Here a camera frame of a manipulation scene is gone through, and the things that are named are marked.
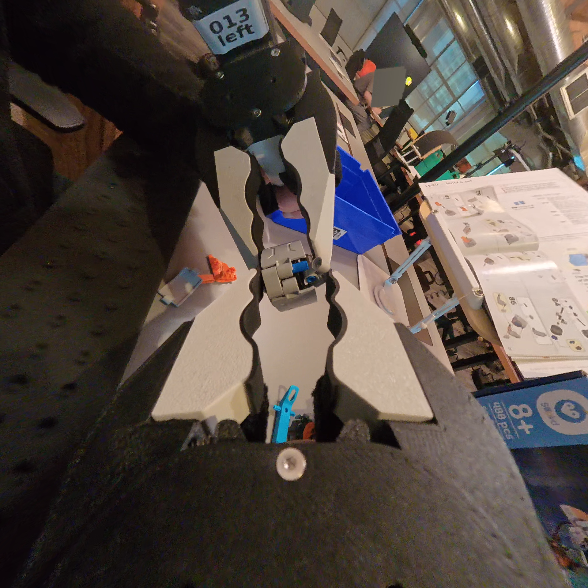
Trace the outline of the black toy box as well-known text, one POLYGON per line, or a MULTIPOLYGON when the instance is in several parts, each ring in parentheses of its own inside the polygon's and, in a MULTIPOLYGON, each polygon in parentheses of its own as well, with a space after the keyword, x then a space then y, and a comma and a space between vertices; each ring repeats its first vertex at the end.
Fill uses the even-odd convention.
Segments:
POLYGON ((587 587, 587 445, 511 453, 568 584, 587 587))

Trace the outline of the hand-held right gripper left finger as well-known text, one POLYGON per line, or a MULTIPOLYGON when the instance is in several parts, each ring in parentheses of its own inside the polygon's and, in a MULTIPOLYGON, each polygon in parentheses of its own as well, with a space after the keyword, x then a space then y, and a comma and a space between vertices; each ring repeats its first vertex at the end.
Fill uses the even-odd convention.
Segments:
POLYGON ((253 340, 261 324, 260 277, 240 276, 196 315, 152 410, 154 420, 242 423, 262 412, 263 375, 253 340))

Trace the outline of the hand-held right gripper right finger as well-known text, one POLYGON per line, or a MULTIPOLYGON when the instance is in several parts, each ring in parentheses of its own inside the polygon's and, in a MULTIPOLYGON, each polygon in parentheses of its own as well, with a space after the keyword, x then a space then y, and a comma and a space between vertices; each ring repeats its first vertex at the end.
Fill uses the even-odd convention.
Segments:
POLYGON ((398 331, 400 324, 337 271, 325 276, 334 340, 318 381, 318 429, 350 420, 429 423, 433 410, 398 331))

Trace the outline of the black metal pole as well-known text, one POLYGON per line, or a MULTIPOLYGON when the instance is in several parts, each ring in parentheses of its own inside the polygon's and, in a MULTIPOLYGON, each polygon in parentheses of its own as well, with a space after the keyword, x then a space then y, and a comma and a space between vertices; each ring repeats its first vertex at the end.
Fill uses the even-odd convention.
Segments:
POLYGON ((462 143, 454 152, 445 157, 441 163, 437 164, 430 171, 421 176, 411 186, 414 191, 423 182, 434 182, 447 172, 452 166, 456 165, 460 159, 464 158, 478 146, 489 139, 493 134, 502 129, 508 122, 524 112, 529 106, 533 105, 542 96, 547 94, 557 84, 571 75, 577 68, 587 61, 587 42, 584 42, 572 54, 566 57, 554 69, 534 84, 523 95, 512 101, 502 112, 496 115, 491 121, 480 128, 476 133, 462 143))

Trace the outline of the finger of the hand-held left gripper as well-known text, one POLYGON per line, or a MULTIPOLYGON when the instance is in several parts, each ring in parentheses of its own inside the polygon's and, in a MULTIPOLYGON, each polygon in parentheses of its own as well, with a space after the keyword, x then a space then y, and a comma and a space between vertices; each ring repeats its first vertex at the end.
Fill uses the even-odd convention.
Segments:
POLYGON ((227 146, 215 152, 219 210, 248 269, 261 275, 263 213, 261 168, 247 152, 227 146))
POLYGON ((281 142, 286 170, 296 180, 296 194, 306 222, 315 269, 330 269, 333 249, 335 175, 329 171, 314 118, 296 122, 281 142))

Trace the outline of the person's left forearm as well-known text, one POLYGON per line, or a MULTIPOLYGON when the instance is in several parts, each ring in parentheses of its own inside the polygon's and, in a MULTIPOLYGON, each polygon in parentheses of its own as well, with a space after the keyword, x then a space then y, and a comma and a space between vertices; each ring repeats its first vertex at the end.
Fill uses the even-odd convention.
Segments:
POLYGON ((144 145, 196 139, 199 80, 119 1, 1 1, 12 59, 144 145))

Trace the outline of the flat orange toy piece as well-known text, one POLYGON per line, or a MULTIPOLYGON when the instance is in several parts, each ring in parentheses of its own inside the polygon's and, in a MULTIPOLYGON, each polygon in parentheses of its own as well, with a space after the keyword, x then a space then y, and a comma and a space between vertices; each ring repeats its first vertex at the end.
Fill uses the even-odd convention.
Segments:
POLYGON ((213 283, 227 284, 237 280, 235 267, 229 266, 211 254, 208 255, 208 263, 213 283))

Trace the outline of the blue plastic bin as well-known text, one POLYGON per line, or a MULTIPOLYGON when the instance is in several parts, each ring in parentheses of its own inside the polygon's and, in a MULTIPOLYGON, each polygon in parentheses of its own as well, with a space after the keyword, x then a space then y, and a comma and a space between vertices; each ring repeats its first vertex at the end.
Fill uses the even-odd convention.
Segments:
POLYGON ((335 189, 333 244, 363 254, 401 230, 371 173, 339 146, 337 154, 342 179, 335 189))

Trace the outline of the light grey toy block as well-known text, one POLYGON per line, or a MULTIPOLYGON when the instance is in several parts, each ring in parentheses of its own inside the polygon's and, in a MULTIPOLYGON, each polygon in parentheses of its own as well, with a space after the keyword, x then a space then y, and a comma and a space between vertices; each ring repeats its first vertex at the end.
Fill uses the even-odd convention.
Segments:
POLYGON ((323 260, 307 254, 301 241, 263 250, 261 276, 270 303, 280 312, 318 301, 316 288, 323 283, 323 260))

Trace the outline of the silver air duct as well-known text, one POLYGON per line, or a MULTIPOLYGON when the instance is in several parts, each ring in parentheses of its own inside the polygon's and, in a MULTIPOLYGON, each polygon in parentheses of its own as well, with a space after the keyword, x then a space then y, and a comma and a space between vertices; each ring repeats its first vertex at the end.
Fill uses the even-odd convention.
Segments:
MULTIPOLYGON (((587 25, 587 1, 437 1, 496 114, 580 47, 570 8, 587 25)), ((538 151, 546 166, 573 156, 587 169, 587 108, 570 110, 567 86, 587 74, 587 60, 500 129, 507 140, 538 151)))

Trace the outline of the instruction booklet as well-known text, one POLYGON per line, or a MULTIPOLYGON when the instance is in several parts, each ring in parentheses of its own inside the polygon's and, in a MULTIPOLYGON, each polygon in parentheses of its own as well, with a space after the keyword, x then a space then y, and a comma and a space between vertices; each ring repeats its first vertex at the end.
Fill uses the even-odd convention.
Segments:
POLYGON ((587 191, 558 169, 421 184, 512 359, 587 359, 587 191))

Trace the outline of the blue robot kit box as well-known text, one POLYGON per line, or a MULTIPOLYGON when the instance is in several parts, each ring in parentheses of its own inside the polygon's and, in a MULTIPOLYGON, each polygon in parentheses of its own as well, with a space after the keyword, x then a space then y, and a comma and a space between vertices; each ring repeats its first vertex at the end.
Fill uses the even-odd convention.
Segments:
POLYGON ((510 450, 587 445, 587 373, 489 387, 474 397, 510 450))

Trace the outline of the black monitor screen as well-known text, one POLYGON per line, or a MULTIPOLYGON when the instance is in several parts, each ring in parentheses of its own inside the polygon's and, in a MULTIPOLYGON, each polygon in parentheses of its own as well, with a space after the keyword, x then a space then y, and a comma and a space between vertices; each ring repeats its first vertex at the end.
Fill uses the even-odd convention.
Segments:
POLYGON ((411 84, 405 87, 407 98, 431 71, 427 53, 410 27, 393 13, 365 50, 365 56, 378 69, 404 67, 411 84))

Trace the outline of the blue toy wrench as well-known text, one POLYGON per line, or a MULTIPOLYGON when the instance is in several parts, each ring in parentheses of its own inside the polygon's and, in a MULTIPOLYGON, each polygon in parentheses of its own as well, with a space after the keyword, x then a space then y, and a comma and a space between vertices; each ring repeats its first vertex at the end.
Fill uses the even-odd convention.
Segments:
POLYGON ((275 420, 272 429, 270 441, 275 444, 285 443, 288 441, 288 431, 291 420, 296 416, 292 406, 296 401, 299 393, 298 386, 290 386, 281 401, 273 406, 275 411, 275 420))

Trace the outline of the person's left hand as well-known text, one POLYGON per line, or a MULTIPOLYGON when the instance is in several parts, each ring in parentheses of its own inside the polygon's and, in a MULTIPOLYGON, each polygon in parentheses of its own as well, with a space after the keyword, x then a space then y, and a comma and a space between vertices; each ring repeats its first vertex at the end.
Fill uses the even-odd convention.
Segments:
POLYGON ((298 197, 286 186, 276 185, 262 172, 264 187, 260 188, 259 201, 264 216, 280 210, 284 218, 303 219, 298 197))

